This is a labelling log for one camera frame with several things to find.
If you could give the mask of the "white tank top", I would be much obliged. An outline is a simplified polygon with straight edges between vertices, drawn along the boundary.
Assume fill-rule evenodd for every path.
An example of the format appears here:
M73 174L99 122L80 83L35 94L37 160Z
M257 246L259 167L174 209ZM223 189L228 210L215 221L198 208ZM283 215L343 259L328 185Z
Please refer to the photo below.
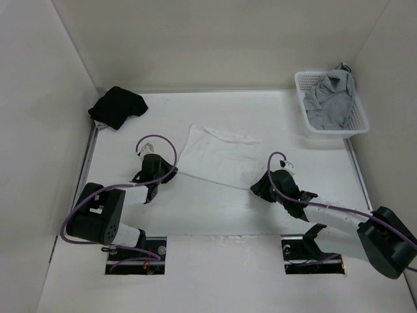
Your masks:
M262 141L192 125L177 167L183 175L247 190L265 172Z

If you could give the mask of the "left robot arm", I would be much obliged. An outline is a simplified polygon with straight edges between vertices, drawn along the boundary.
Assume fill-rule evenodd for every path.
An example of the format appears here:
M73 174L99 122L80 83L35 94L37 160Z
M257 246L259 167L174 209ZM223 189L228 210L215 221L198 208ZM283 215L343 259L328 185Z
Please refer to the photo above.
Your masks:
M177 172L175 164L151 153L142 157L141 170L130 184L87 183L61 226L61 239L77 245L116 246L130 259L141 259L146 253L145 231L121 222L124 203L150 203L159 185L170 182Z

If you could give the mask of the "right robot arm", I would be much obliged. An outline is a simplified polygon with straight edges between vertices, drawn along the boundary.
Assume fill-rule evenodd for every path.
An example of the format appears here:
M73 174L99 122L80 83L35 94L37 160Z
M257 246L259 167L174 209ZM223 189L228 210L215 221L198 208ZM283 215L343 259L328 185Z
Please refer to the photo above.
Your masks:
M327 204L318 194L300 189L285 169L266 171L250 190L313 225L300 239L284 241L284 259L296 261L303 273L346 255L397 279L416 258L416 237L387 207L363 213Z

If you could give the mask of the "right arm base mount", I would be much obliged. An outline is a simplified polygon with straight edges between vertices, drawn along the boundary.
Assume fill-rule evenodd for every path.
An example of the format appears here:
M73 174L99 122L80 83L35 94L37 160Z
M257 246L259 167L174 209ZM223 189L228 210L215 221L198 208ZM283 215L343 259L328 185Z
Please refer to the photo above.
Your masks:
M284 270L287 275L345 274L340 254L323 252L315 239L325 229L315 224L306 233L281 237Z

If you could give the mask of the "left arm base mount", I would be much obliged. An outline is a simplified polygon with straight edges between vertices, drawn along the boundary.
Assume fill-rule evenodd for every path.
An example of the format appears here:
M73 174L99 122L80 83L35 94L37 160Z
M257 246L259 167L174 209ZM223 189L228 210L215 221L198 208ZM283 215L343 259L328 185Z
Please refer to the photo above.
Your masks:
M166 237L149 237L139 248L105 246L106 275L164 275L167 255Z

